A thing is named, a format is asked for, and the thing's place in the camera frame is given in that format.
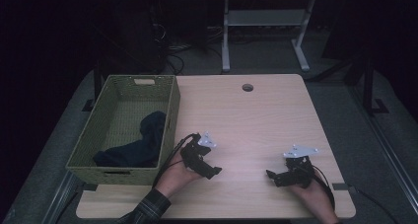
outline fabric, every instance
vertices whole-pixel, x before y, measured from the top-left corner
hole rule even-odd
[[[93,160],[99,167],[156,167],[164,133],[166,115],[152,112],[141,121],[142,140],[99,151]]]
[[[135,209],[117,220],[117,223],[157,223],[172,204],[156,189],[152,189]]]

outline hand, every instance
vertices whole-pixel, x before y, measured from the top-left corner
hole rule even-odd
[[[315,175],[320,178],[317,171],[315,171]],[[307,188],[292,185],[289,186],[289,189],[321,223],[334,224],[339,222],[328,195],[326,195],[323,187],[314,179]]]
[[[155,189],[169,198],[187,184],[202,178],[199,174],[187,170],[179,151],[173,156],[170,165],[157,182]]]

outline dark blue cloth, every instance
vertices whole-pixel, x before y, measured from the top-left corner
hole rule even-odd
[[[166,114],[153,112],[141,121],[142,140],[99,151],[93,160],[99,167],[156,167],[163,139]]]

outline person's left hand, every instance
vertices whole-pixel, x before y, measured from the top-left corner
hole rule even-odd
[[[199,174],[187,170],[178,151],[172,158],[170,165],[161,175],[155,189],[169,198],[180,191],[187,184],[202,178]]]

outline green basket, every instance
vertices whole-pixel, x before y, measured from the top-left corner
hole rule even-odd
[[[71,154],[66,168],[96,185],[149,186],[173,151],[180,92],[175,76],[110,75]],[[98,151],[141,139],[142,119],[164,112],[166,124],[155,168],[97,167]]]

